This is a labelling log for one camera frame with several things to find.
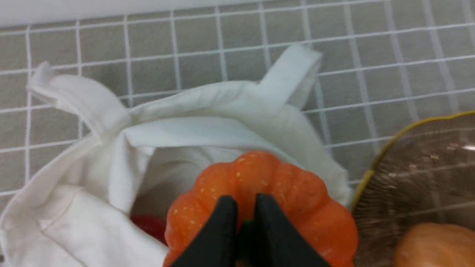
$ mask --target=table surface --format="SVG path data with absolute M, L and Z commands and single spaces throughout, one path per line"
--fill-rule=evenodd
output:
M 47 60 L 93 78 L 128 107 L 226 80 L 260 80 L 283 50 L 324 53 L 304 112 L 358 184 L 400 129 L 471 110 L 475 1 L 287 0 L 0 29 L 0 210 L 87 134 L 27 95 Z

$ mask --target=white wall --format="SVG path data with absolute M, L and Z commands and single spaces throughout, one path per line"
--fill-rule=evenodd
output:
M 259 0 L 0 0 L 0 27 Z

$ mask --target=bag handle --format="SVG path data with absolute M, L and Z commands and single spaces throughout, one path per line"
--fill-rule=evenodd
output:
M 278 104 L 302 109 L 316 82 L 321 63 L 321 53 L 300 44 L 292 45 L 262 79 L 256 93 Z
M 107 87 L 84 77 L 55 76 L 48 62 L 37 68 L 27 90 L 57 109 L 78 115 L 101 141 L 132 123 L 128 110 Z

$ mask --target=orange pumpkin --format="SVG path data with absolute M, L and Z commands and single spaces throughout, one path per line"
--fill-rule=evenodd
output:
M 331 266 L 352 266 L 358 234 L 351 214 L 328 196 L 318 176 L 262 151 L 208 167 L 193 189 L 175 200 L 167 214 L 170 251 L 163 266 L 170 266 L 193 241 L 220 196 L 236 201 L 239 229 L 244 220 L 253 219 L 258 193 L 273 195 L 302 237 Z
M 421 223 L 399 241 L 394 267 L 475 267 L 475 232 L 451 224 Z

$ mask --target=white cloth bag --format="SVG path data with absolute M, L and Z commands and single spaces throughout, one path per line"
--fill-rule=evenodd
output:
M 4 265 L 159 267 L 167 248 L 131 213 L 164 217 L 209 165 L 251 150 L 319 175 L 347 204 L 347 173 L 302 114 L 321 54 L 290 47 L 261 83 L 223 82 L 126 109 L 105 86 L 39 66 L 28 90 L 92 134 L 40 170 L 0 218 Z

